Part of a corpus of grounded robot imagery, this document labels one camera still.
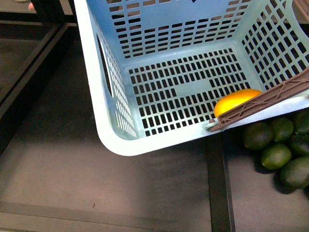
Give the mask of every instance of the basket handle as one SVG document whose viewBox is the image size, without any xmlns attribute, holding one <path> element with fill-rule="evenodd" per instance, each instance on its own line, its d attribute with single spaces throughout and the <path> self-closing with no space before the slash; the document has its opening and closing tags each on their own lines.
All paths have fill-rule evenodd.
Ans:
<svg viewBox="0 0 309 232">
<path fill-rule="evenodd" d="M 217 131 L 229 126 L 307 89 L 309 89 L 309 67 L 289 80 L 283 81 L 260 95 L 219 115 L 219 124 L 211 127 L 210 131 Z"/>
</svg>

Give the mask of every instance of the shopping basket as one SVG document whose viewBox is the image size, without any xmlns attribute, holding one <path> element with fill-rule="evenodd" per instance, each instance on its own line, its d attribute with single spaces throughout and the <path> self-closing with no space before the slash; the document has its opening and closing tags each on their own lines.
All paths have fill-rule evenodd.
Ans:
<svg viewBox="0 0 309 232">
<path fill-rule="evenodd" d="M 219 99 L 244 88 L 267 96 L 309 66 L 292 0 L 76 0 L 75 8 L 98 134 L 120 155 L 222 131 L 207 129 L 218 123 Z M 226 128 L 309 107 L 299 93 Z"/>
</svg>

